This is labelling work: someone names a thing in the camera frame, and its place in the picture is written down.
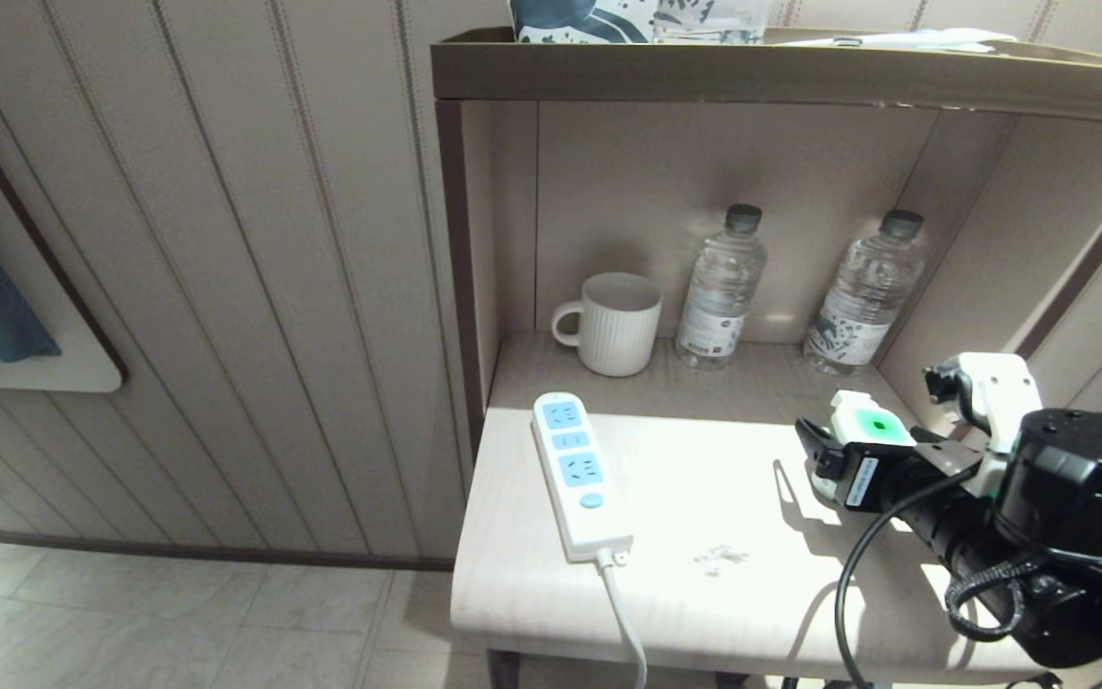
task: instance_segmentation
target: ribbed ceramic mug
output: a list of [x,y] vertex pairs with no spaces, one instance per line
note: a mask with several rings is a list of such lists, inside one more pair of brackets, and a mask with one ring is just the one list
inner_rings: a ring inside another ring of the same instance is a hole
[[[560,332],[560,320],[581,314],[575,335]],[[581,287],[581,301],[569,301],[551,315],[551,333],[576,347],[581,363],[594,373],[625,376],[649,363],[661,316],[661,291],[638,274],[604,272]]]

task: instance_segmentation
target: sticker label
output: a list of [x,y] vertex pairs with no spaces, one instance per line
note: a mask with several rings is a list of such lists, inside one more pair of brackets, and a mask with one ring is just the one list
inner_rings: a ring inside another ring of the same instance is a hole
[[695,302],[709,301],[693,287],[687,294],[687,306],[682,322],[678,324],[678,344],[701,357],[728,357],[738,347],[738,336],[743,335],[743,323],[747,316],[714,316],[695,306]]
[[844,498],[844,504],[850,507],[861,505],[866,498],[866,489],[869,489],[869,482],[874,480],[874,471],[878,467],[878,457],[865,457],[857,467],[857,475],[853,477],[853,487],[849,488],[849,497]]
[[840,365],[868,365],[890,329],[892,323],[869,325],[845,319],[832,304],[831,293],[828,293],[823,310],[819,311],[818,320],[810,327],[810,348]]

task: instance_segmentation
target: tile floor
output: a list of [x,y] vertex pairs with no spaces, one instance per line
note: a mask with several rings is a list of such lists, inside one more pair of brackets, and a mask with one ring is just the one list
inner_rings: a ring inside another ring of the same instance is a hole
[[[486,689],[483,647],[450,627],[450,583],[0,545],[0,689]],[[628,664],[521,666],[528,689],[622,688],[633,676]],[[1092,685],[1081,679],[1069,686]],[[703,671],[649,678],[649,689],[712,686]]]

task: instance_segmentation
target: white power strip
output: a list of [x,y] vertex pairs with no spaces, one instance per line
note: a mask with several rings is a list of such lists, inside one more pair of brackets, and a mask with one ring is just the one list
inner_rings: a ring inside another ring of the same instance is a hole
[[598,558],[598,550],[629,550],[634,537],[624,497],[581,398],[547,392],[533,401],[530,426],[564,555],[585,562]]

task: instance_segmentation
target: water bottle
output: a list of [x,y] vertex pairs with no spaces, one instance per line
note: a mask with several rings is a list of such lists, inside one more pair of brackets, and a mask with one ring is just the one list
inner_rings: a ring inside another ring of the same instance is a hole
[[768,265],[768,249],[756,237],[763,215],[746,204],[730,206],[725,229],[705,239],[695,257],[674,337],[674,352],[688,366],[719,369],[734,356],[750,297]]
[[810,365],[854,375],[874,358],[921,278],[925,257],[915,239],[922,223],[921,215],[892,211],[878,235],[853,241],[801,346]]

